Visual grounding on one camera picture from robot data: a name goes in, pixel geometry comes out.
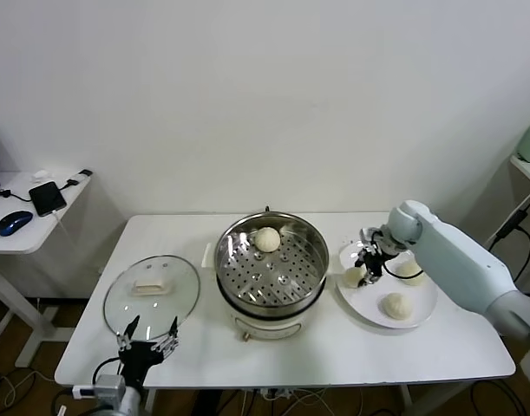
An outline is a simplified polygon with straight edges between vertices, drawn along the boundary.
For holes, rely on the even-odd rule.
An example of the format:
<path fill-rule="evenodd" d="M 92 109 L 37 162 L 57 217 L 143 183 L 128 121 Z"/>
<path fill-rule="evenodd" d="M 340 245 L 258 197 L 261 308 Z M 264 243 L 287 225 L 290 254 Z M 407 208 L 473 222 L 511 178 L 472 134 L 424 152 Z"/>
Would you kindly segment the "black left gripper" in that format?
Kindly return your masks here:
<path fill-rule="evenodd" d="M 118 357 L 122 364 L 120 375 L 127 387 L 143 388 L 147 373 L 152 366 L 161 364 L 178 346 L 178 317 L 175 317 L 167 334 L 156 343 L 133 341 L 133 335 L 141 316 L 137 315 L 116 336 Z"/>

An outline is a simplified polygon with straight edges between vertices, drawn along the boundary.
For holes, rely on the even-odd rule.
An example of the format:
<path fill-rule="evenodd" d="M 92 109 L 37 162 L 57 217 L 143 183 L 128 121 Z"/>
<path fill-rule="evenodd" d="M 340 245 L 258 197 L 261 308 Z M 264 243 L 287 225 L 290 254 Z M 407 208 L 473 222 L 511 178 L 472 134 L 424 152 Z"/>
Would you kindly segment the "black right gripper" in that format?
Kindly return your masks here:
<path fill-rule="evenodd" d="M 359 285 L 375 284 L 383 275 L 383 266 L 389 260 L 398 256 L 398 250 L 393 244 L 381 240 L 365 241 L 357 254 L 356 266 L 366 266 L 359 281 Z"/>

